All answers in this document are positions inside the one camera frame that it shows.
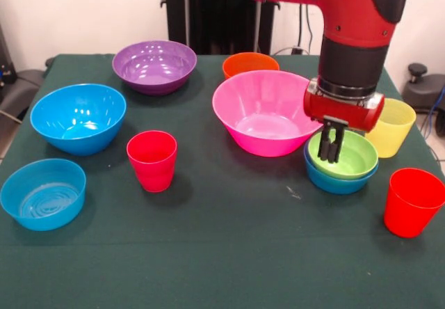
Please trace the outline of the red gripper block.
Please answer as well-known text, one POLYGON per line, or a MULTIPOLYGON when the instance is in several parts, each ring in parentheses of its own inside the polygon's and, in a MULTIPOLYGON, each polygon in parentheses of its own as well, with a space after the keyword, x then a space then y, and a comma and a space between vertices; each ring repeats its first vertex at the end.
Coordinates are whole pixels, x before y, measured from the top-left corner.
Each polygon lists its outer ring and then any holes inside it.
MULTIPOLYGON (((385 97, 375 92, 361 100, 338 98, 321 89, 317 78, 309 80, 303 97, 305 114, 312 120, 323 122, 324 119, 342 122, 351 129, 363 132, 371 131, 382 113, 385 97)), ((344 128, 335 128, 335 138, 330 140, 332 125, 325 122, 321 131, 318 158, 337 163, 344 137, 344 128)))

